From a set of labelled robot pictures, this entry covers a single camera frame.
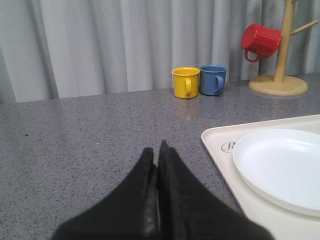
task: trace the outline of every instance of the curtain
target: curtain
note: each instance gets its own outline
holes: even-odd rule
[[[0,104],[172,87],[171,70],[221,64],[227,84],[273,74],[245,60],[257,23],[282,28],[284,0],[1,0]],[[320,19],[299,0],[293,29]],[[318,72],[320,24],[291,38],[287,75]]]

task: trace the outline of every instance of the mug rack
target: mug rack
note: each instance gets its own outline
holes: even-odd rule
[[[278,49],[275,74],[260,75],[250,79],[248,86],[256,92],[276,96],[294,96],[308,91],[308,84],[304,80],[285,75],[291,36],[319,22],[318,20],[314,20],[292,31],[297,1],[285,0],[281,41]]]

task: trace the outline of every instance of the granite countertop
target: granite countertop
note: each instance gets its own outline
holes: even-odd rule
[[[49,239],[57,226],[112,191],[142,150],[161,140],[194,175],[241,212],[201,141],[209,128],[320,114],[320,73],[299,75],[298,96],[254,92],[230,81],[221,96],[173,89],[0,105],[0,239]]]

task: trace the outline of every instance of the plate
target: plate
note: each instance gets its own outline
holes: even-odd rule
[[[320,134],[255,131],[236,142],[232,156],[256,193],[285,209],[320,217]]]

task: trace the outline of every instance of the wooden base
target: wooden base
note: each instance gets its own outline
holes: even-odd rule
[[[273,75],[256,76],[249,81],[252,90],[276,96],[294,96],[308,91],[308,84],[300,78],[284,76],[282,83],[274,83]]]

